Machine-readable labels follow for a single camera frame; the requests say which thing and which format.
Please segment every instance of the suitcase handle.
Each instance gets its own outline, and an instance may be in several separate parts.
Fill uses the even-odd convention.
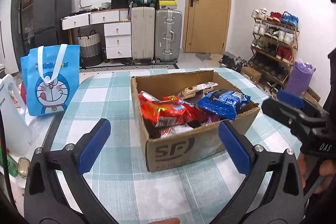
[[[173,31],[170,31],[171,33],[171,41],[170,42],[173,42],[175,40],[175,33]]]

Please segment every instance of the white plastic jug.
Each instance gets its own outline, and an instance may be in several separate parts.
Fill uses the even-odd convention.
[[[21,108],[14,106],[8,90],[13,90]],[[26,155],[33,135],[25,122],[26,105],[12,75],[6,75],[0,79],[0,109],[5,128],[6,147],[16,157]]]

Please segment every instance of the drawer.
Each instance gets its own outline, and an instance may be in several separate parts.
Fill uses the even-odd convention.
[[[66,19],[62,19],[62,29],[68,30],[72,28],[89,25],[89,14],[81,14]]]
[[[115,21],[119,21],[119,11],[117,10],[91,13],[90,15],[90,24],[115,22]]]
[[[131,46],[107,47],[106,57],[108,59],[132,57]]]
[[[110,35],[105,37],[106,47],[131,46],[131,35]]]
[[[131,34],[131,22],[104,24],[105,36]]]

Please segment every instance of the wooden shoe rack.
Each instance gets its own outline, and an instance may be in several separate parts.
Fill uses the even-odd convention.
[[[275,27],[275,28],[279,28],[283,31],[286,32],[286,30],[290,30],[291,33],[293,33],[294,31],[294,35],[295,35],[295,38],[294,38],[294,41],[293,41],[293,44],[292,45],[288,45],[284,42],[280,42],[278,41],[278,39],[276,37],[269,37],[267,35],[259,35],[259,34],[255,34],[255,33],[252,33],[253,34],[253,37],[254,39],[261,39],[261,38],[264,38],[264,42],[265,43],[273,43],[275,45],[277,45],[277,47],[281,46],[281,47],[286,47],[286,48],[290,48],[292,50],[292,59],[291,61],[289,62],[289,64],[287,64],[286,62],[282,61],[282,60],[279,60],[269,54],[267,54],[266,52],[264,52],[263,50],[260,50],[258,48],[255,48],[253,46],[251,46],[251,51],[253,53],[253,58],[255,57],[255,55],[257,53],[260,53],[266,57],[268,57],[270,60],[273,60],[273,61],[276,61],[278,62],[279,64],[281,64],[283,67],[285,67],[285,69],[288,70],[288,75],[285,77],[285,79],[283,81],[280,81],[279,79],[277,79],[276,77],[274,77],[273,75],[271,75],[270,73],[268,73],[267,71],[263,70],[263,69],[260,69],[258,66],[254,65],[253,63],[250,62],[250,65],[257,71],[259,71],[263,76],[265,76],[266,78],[276,82],[277,84],[280,84],[283,88],[285,87],[287,81],[288,81],[288,77],[293,69],[293,63],[294,63],[294,60],[295,60],[295,55],[298,51],[298,37],[300,35],[300,32],[293,26],[290,26],[290,25],[286,25],[286,24],[283,24],[283,23],[278,23],[278,22],[274,22],[274,21],[268,21],[268,20],[263,20],[263,19],[256,19],[256,18],[253,18],[255,23],[257,21],[261,21],[261,23],[265,23],[268,25],[268,27]]]

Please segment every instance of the hand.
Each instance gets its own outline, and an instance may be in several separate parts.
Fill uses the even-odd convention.
[[[305,157],[306,156],[300,152],[299,157],[297,159],[303,188],[306,186],[306,181],[303,178],[303,175],[306,173],[306,169],[307,169]],[[323,191],[325,191],[328,188],[329,184],[331,183],[335,174],[336,174],[336,162],[332,160],[325,160],[320,165],[320,175],[325,177],[325,179],[316,188],[314,194],[320,194]]]
[[[155,221],[149,224],[180,224],[180,220],[177,217],[169,218],[161,221]]]

